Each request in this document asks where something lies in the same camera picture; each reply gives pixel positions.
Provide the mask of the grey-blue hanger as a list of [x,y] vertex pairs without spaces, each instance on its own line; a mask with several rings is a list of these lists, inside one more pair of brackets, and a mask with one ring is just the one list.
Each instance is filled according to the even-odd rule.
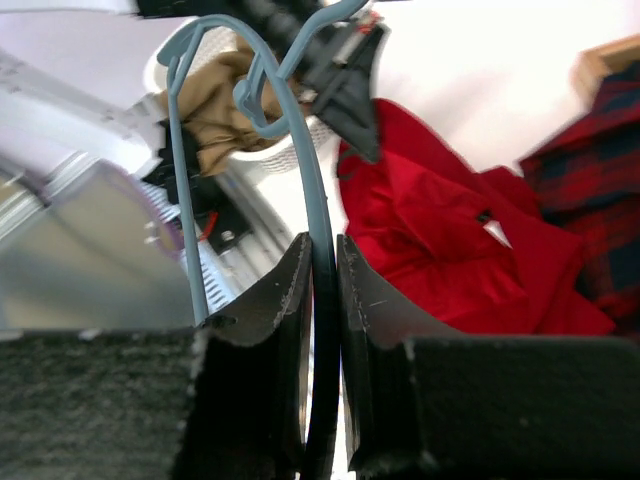
[[215,27],[234,30],[249,43],[254,59],[246,82],[234,90],[236,104],[263,136],[290,134],[298,155],[312,246],[314,287],[314,378],[312,407],[305,456],[304,479],[328,479],[332,473],[337,432],[340,386],[340,328],[338,275],[327,197],[306,121],[288,85],[314,34],[334,22],[346,20],[363,7],[361,1],[340,1],[313,14],[301,27],[282,61],[267,43],[242,20],[230,15],[200,17],[176,32],[157,54],[167,66],[169,125],[179,205],[184,211],[183,231],[194,312],[204,314],[206,299],[200,288],[198,248],[188,210],[191,197],[183,154],[177,99],[204,33]]

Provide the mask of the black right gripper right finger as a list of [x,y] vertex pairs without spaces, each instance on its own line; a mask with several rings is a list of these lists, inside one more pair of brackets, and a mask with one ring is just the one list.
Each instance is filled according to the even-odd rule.
[[336,242],[349,465],[362,479],[635,479],[639,348],[469,335]]

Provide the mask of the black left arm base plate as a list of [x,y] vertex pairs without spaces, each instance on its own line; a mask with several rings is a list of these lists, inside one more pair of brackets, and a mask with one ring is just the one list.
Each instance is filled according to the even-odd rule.
[[[179,201],[169,121],[161,120],[158,126],[164,129],[165,145],[157,151],[160,163],[143,181],[164,188],[168,202],[177,205]],[[236,246],[244,235],[251,233],[251,227],[217,181],[200,172],[197,159],[199,144],[193,134],[184,126],[181,127],[181,133],[194,219],[202,231],[201,239],[221,254]]]

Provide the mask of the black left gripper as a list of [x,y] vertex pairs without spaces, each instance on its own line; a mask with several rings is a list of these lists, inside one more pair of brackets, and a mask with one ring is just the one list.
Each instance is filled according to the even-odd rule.
[[371,99],[373,63],[385,36],[368,1],[261,1],[259,33],[280,58],[278,76],[296,79],[315,115],[368,164],[380,160]]

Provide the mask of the red skirt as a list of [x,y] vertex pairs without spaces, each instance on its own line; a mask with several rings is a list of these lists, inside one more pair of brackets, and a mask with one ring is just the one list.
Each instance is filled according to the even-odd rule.
[[401,106],[375,107],[380,160],[345,154],[339,167],[346,232],[374,270],[467,333],[613,331],[576,290],[581,240],[540,217],[521,177],[478,173]]

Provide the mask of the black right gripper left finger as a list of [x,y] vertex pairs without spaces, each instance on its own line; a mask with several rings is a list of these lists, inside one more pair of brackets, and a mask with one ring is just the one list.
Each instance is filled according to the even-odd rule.
[[311,240],[197,331],[193,409],[175,479],[292,479],[304,458]]

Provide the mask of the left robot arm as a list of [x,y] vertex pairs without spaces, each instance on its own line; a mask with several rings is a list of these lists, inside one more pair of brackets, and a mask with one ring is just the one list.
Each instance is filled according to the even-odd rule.
[[[1,43],[63,80],[79,77],[107,98],[133,94],[132,75],[157,35],[181,17],[222,13],[249,25],[283,59],[306,22],[323,8],[319,1],[146,1],[140,21],[100,20],[82,13],[27,13],[3,16]],[[290,78],[304,111],[317,117],[366,161],[379,159],[378,126],[371,98],[374,60],[385,30],[371,14],[336,21],[306,44]],[[221,173],[237,152],[271,145],[260,138],[233,104],[232,89],[248,72],[253,51],[242,37],[233,51],[216,55],[189,75],[179,96],[181,122],[188,131],[189,168],[209,177]]]

